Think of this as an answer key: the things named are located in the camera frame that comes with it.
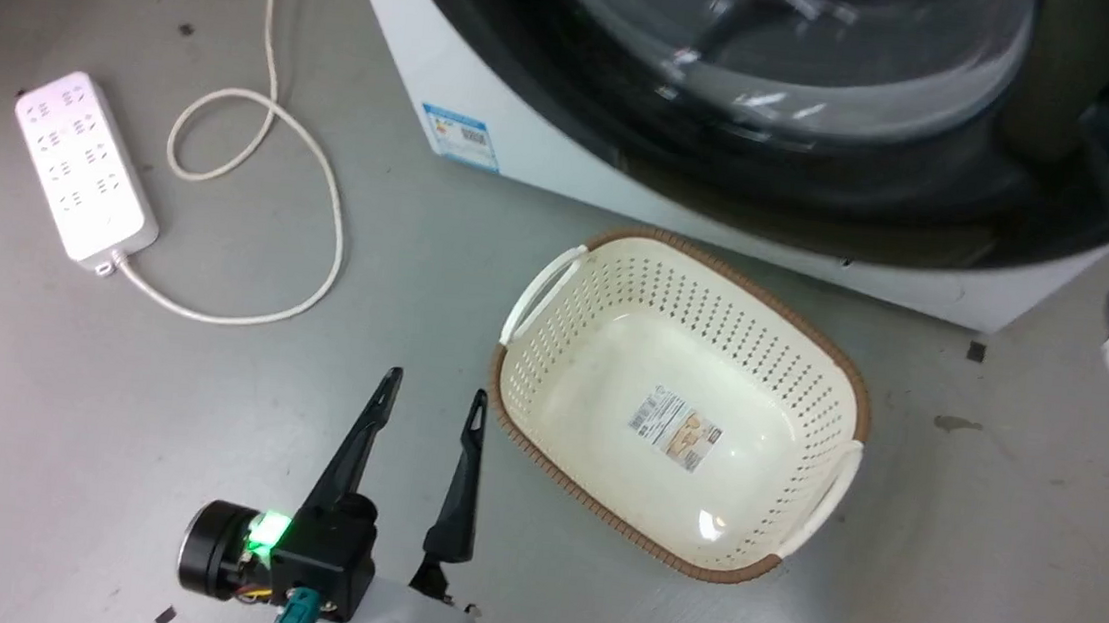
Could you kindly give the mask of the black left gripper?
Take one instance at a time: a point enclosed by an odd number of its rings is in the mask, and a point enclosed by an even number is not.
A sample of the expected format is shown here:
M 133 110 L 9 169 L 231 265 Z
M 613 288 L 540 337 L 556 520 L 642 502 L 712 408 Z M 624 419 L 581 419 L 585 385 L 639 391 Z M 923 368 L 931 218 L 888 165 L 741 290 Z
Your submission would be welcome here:
M 192 594 L 278 607 L 311 590 L 319 598 L 317 616 L 347 622 L 376 568 L 377 508 L 359 487 L 403 374 L 401 367 L 384 374 L 297 513 L 260 512 L 225 500 L 199 509 L 179 548 L 179 585 Z M 441 511 L 424 538 L 429 562 L 472 560 L 487 412 L 481 388 L 462 422 L 461 455 Z

